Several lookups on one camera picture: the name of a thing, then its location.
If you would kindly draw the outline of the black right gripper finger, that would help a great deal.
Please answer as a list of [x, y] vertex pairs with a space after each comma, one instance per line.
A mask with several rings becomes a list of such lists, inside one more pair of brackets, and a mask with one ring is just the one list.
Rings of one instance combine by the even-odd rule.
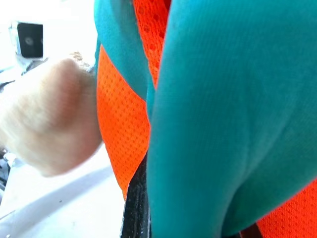
[[151, 238], [147, 156], [141, 161], [128, 186], [120, 238]]

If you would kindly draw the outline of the teal and orange garment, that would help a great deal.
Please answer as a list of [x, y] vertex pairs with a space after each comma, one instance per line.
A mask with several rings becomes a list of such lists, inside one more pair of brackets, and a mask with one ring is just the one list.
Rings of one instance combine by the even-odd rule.
[[151, 238], [317, 238], [317, 0], [95, 0], [97, 114]]

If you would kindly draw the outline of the beige fuzzy plush object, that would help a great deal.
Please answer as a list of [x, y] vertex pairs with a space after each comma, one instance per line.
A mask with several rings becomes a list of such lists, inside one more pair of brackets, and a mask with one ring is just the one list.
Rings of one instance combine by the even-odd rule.
[[0, 148], [45, 177], [79, 166], [101, 141], [94, 73], [78, 52], [49, 59], [0, 93]]

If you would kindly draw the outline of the dark blurry object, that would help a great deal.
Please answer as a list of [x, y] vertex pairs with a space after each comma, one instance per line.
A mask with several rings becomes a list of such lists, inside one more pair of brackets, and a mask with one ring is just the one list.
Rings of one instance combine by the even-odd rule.
[[5, 190], [11, 169], [7, 155], [8, 152], [5, 149], [0, 148], [0, 190], [2, 191]]

